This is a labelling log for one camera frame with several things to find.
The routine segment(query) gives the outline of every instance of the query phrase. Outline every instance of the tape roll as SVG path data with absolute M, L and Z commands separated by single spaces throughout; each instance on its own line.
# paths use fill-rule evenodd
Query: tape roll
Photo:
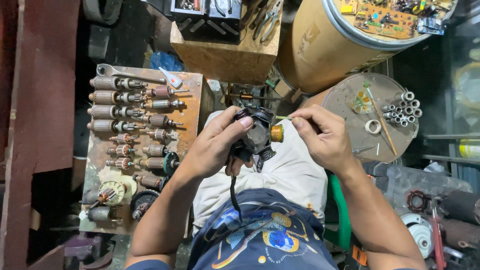
M 381 129 L 382 129 L 382 125 L 380 124 L 380 121 L 378 121 L 378 120 L 370 120 L 370 121 L 365 123 L 365 130 L 370 134 L 377 134 L 377 133 L 380 132 Z

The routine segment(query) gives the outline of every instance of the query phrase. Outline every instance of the forearm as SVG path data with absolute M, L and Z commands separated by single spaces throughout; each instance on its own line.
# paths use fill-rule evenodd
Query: forearm
M 172 254 L 185 233 L 186 219 L 201 179 L 181 166 L 135 229 L 130 254 L 134 257 Z
M 337 173 L 352 231 L 371 252 L 422 259 L 407 227 L 363 170 L 359 160 Z

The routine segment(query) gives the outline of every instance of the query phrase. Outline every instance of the hand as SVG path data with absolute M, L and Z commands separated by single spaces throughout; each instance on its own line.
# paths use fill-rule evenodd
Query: hand
M 294 117 L 292 124 L 315 163 L 335 174 L 358 163 L 342 117 L 318 105 L 297 110 L 289 116 Z
M 188 170 L 199 179 L 208 178 L 220 171 L 227 162 L 232 144 L 246 135 L 253 126 L 251 117 L 234 122 L 233 115 L 239 110 L 241 108 L 231 106 L 212 119 L 198 135 L 179 170 Z M 244 163 L 238 158 L 233 158 L 229 161 L 225 173 L 227 175 L 233 173 L 236 176 L 243 164 L 248 168 L 253 166 L 252 161 Z

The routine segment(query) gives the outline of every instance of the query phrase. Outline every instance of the green chair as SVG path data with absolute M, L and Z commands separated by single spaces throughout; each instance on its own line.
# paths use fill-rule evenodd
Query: green chair
M 338 178 L 329 172 L 327 172 L 327 176 L 327 198 L 333 198 L 336 202 L 336 206 L 338 208 L 338 230 L 332 231 L 325 228 L 324 238 L 348 251 L 350 249 L 350 236 L 352 228 L 350 226 L 350 219 L 348 218 L 347 202 L 343 197 Z

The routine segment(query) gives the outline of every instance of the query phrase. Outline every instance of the black machine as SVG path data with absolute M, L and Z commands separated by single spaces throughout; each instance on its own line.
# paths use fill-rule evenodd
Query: black machine
M 146 2 L 169 20 L 176 22 L 185 40 L 233 45 L 240 43 L 242 4 L 238 0 L 146 0 Z M 194 7 L 195 3 L 199 6 L 198 10 Z

